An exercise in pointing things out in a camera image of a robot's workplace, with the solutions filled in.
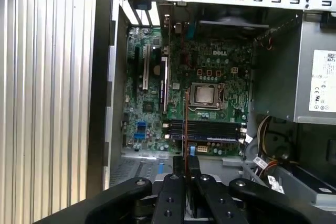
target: white connector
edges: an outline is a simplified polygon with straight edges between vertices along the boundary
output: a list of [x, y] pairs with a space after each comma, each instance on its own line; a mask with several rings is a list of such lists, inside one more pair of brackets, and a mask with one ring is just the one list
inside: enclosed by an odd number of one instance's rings
[[198, 146], [197, 152], [208, 152], [208, 146]]

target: cpu socket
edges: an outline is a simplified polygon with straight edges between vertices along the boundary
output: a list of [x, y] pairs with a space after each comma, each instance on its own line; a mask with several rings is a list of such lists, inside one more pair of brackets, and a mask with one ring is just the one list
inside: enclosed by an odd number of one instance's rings
[[198, 108], [218, 109], [222, 102], [220, 93], [222, 85], [193, 82], [190, 87], [190, 106]]

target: corrugated metal wall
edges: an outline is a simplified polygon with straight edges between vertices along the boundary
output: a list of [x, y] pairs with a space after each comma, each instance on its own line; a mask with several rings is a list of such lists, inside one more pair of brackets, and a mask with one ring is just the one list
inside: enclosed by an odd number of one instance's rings
[[0, 223], [85, 198], [96, 0], [0, 0]]

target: motherboard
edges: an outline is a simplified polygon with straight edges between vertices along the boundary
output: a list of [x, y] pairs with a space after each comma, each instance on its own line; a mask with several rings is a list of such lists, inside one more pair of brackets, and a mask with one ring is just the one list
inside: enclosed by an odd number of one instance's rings
[[186, 40], [179, 34], [168, 40], [160, 28], [130, 28], [123, 146], [180, 153], [187, 104], [188, 148], [238, 155], [251, 56], [246, 43]]
[[233, 41], [171, 43], [168, 118], [184, 118], [184, 92], [190, 90], [189, 120], [245, 123], [252, 47]]

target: dell logo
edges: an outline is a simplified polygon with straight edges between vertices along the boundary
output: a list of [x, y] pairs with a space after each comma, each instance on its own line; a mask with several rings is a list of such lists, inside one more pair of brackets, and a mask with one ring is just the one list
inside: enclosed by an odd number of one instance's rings
[[223, 51], [215, 51], [215, 50], [213, 50], [213, 51], [212, 51], [212, 54], [213, 54], [213, 55], [220, 55], [220, 56], [223, 56], [223, 55], [226, 55], [226, 52], [223, 52]]

